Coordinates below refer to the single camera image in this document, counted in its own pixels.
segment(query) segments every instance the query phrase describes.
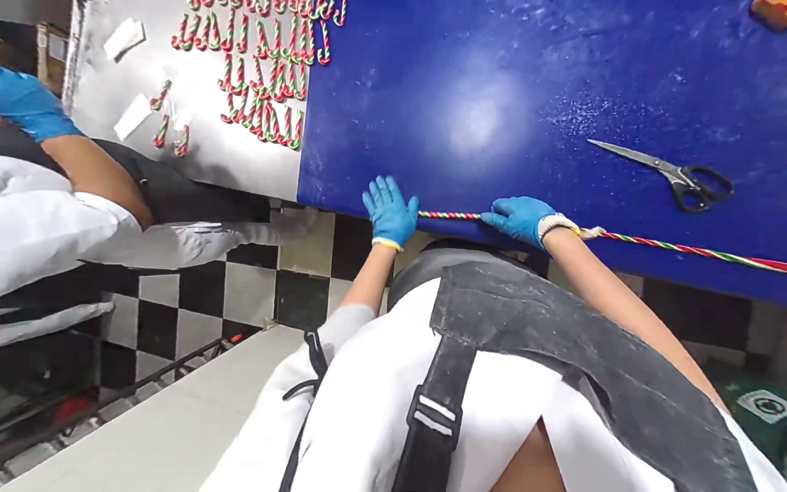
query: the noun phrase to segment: white glove cuff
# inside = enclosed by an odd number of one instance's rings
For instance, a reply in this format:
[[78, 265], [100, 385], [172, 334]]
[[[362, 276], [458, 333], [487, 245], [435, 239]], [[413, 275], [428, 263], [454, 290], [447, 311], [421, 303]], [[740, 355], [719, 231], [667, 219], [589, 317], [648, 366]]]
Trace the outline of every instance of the white glove cuff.
[[581, 233], [579, 226], [575, 225], [574, 221], [564, 217], [563, 214], [546, 215], [540, 219], [539, 226], [536, 228], [540, 243], [542, 242], [542, 238], [548, 234], [548, 231], [554, 228], [567, 228], [572, 230], [576, 235]]

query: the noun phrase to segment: scissor blade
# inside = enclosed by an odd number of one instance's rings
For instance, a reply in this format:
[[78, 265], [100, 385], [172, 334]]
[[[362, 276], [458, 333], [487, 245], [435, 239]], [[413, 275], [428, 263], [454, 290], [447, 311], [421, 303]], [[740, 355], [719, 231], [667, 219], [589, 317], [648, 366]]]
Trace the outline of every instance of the scissor blade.
[[633, 159], [633, 160], [635, 160], [637, 162], [641, 162], [643, 164], [650, 165], [651, 167], [654, 167], [654, 168], [657, 168], [657, 169], [664, 169], [664, 165], [666, 164], [666, 162], [664, 162], [661, 159], [658, 159], [658, 158], [656, 158], [654, 156], [650, 156], [649, 154], [644, 154], [643, 152], [631, 151], [630, 149], [628, 149], [626, 147], [622, 147], [620, 145], [615, 145], [614, 143], [600, 142], [598, 140], [591, 140], [590, 138], [588, 139], [588, 141], [591, 142], [594, 145], [597, 145], [597, 146], [600, 146], [600, 147], [606, 149], [607, 151], [613, 151], [613, 152], [617, 153], [618, 155], [625, 156], [628, 159]]

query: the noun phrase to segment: gloved hand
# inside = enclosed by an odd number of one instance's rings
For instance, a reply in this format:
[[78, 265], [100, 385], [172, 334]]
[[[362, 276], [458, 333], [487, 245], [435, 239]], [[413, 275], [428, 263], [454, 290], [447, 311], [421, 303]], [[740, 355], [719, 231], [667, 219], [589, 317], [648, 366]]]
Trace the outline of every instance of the gloved hand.
[[482, 220], [519, 241], [544, 250], [538, 226], [543, 217], [554, 214], [554, 209], [544, 201], [519, 196], [495, 200], [491, 211], [482, 214]]
[[363, 192], [363, 204], [373, 221], [373, 244], [395, 245], [402, 251], [418, 224], [418, 197], [413, 196], [407, 207], [394, 178], [378, 176], [369, 182], [369, 193]]
[[82, 135], [62, 105], [41, 82], [0, 67], [0, 117], [8, 118], [36, 142], [61, 135]]

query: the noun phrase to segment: forearm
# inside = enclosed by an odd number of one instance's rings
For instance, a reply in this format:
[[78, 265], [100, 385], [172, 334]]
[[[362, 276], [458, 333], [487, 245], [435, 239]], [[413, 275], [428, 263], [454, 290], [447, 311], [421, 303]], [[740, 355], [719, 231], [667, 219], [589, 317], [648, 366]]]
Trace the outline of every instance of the forearm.
[[363, 304], [378, 315], [381, 298], [385, 293], [388, 276], [394, 266], [396, 251], [382, 244], [375, 244], [354, 279], [351, 289], [344, 295], [340, 306]]
[[93, 140], [63, 135], [44, 140], [41, 148], [66, 172], [73, 191], [115, 202], [136, 218], [142, 230], [153, 224], [153, 216], [136, 180]]
[[724, 403], [703, 371], [655, 313], [600, 261], [573, 231], [550, 230], [543, 244], [575, 290], [607, 318], [630, 330], [660, 352], [718, 406]]

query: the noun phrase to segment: scissors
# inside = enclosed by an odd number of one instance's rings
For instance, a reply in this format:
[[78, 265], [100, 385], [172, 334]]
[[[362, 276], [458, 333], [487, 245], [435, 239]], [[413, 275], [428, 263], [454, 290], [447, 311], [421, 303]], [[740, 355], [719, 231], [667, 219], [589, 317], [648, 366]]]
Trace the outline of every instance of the scissors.
[[[726, 200], [734, 194], [734, 184], [715, 169], [702, 165], [673, 165], [665, 160], [643, 152], [631, 151], [613, 143], [598, 142], [590, 138], [588, 141], [607, 151], [613, 151], [620, 156], [650, 165], [661, 171], [661, 174], [664, 174], [670, 181], [676, 204], [685, 212], [702, 212], [709, 208], [710, 202]], [[708, 179], [700, 180], [695, 176], [695, 173]]]

